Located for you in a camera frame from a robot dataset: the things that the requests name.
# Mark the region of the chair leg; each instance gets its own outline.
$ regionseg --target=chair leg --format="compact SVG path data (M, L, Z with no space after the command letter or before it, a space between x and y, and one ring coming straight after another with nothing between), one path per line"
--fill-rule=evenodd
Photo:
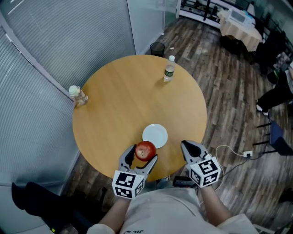
M254 143L252 145L259 145L259 144L266 144L266 143L269 143L270 141L263 141L263 142L259 142L259 143Z
M269 126L269 125L271 125L271 123L266 123L266 124L263 124L263 125L257 126L257 128L261 128L261 127L265 127L265 126Z
M269 154L269 153L275 153L277 152L276 150L272 150L272 151L266 151L266 152L262 152L263 154Z

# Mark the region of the white shirt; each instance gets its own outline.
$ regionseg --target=white shirt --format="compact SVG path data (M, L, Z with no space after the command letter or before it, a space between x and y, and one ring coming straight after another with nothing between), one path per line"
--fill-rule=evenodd
M206 222L194 189L168 188L147 192L131 201L121 234L257 234L244 214L217 227ZM114 234L95 224L87 234Z

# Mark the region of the black trash can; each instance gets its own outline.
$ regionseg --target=black trash can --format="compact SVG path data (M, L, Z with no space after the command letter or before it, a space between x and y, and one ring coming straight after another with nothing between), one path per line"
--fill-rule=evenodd
M151 55L164 57L165 45L160 42L155 42L150 45Z

